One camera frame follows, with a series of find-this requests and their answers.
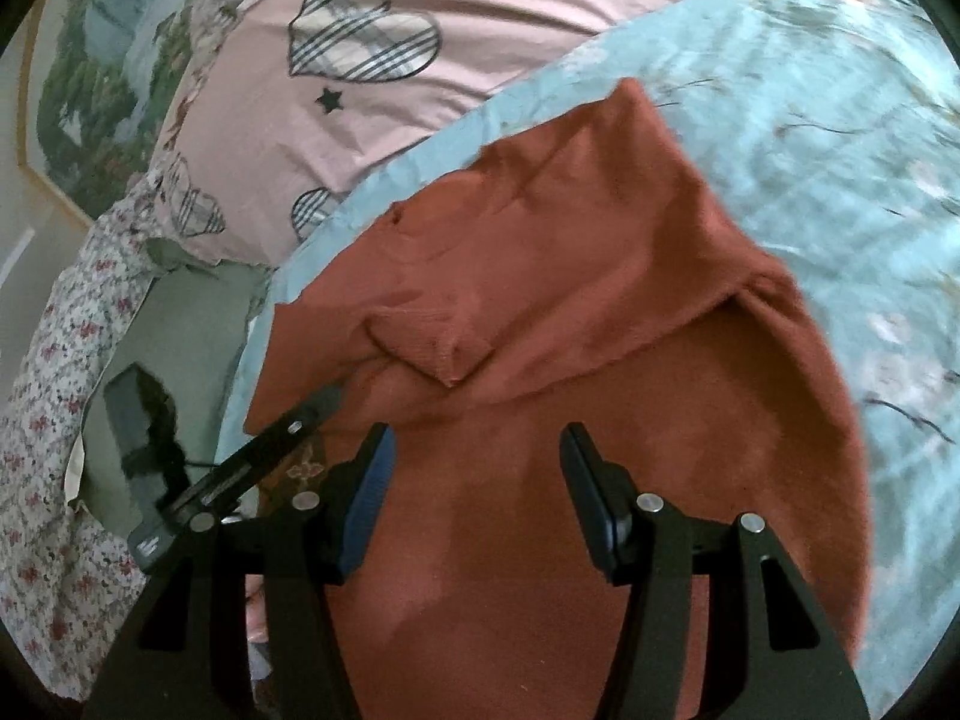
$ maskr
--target black star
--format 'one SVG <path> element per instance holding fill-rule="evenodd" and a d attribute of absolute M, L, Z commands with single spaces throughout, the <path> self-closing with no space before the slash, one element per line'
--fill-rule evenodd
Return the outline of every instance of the black star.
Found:
<path fill-rule="evenodd" d="M 344 109 L 343 105 L 340 105 L 340 98 L 342 97 L 343 92 L 334 92 L 328 87 L 323 87 L 323 95 L 320 95 L 316 102 L 323 105 L 324 113 L 333 113 L 334 111 Z"/>

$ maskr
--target floral blanket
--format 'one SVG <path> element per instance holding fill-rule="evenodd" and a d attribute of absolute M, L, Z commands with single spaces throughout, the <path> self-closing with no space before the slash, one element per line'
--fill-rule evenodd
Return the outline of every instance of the floral blanket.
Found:
<path fill-rule="evenodd" d="M 244 0 L 195 0 L 187 103 Z M 151 170 L 101 215 L 59 276 L 0 418 L 0 619 L 40 680 L 85 699 L 144 578 L 123 541 L 64 499 L 83 407 L 157 275 L 143 250 L 164 235 Z"/>

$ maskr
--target wall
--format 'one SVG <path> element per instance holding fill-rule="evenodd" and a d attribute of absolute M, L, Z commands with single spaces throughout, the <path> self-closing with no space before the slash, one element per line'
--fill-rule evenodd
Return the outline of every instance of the wall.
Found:
<path fill-rule="evenodd" d="M 16 164 L 21 25 L 0 56 L 0 409 L 56 276 L 83 243 L 83 225 L 28 182 Z"/>

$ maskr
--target landscape painting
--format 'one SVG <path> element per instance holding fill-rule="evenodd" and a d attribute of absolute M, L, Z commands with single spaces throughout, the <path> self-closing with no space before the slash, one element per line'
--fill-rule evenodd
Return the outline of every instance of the landscape painting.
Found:
<path fill-rule="evenodd" d="M 46 0 L 27 83 L 27 168 L 90 218 L 146 172 L 190 49 L 192 0 Z"/>

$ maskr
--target pink pillowcase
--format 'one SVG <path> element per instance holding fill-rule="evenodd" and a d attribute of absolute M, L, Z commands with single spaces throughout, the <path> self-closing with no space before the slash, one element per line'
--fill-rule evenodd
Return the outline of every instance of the pink pillowcase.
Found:
<path fill-rule="evenodd" d="M 278 265 L 371 169 L 612 25 L 676 0 L 263 0 L 161 139 L 158 213 Z"/>

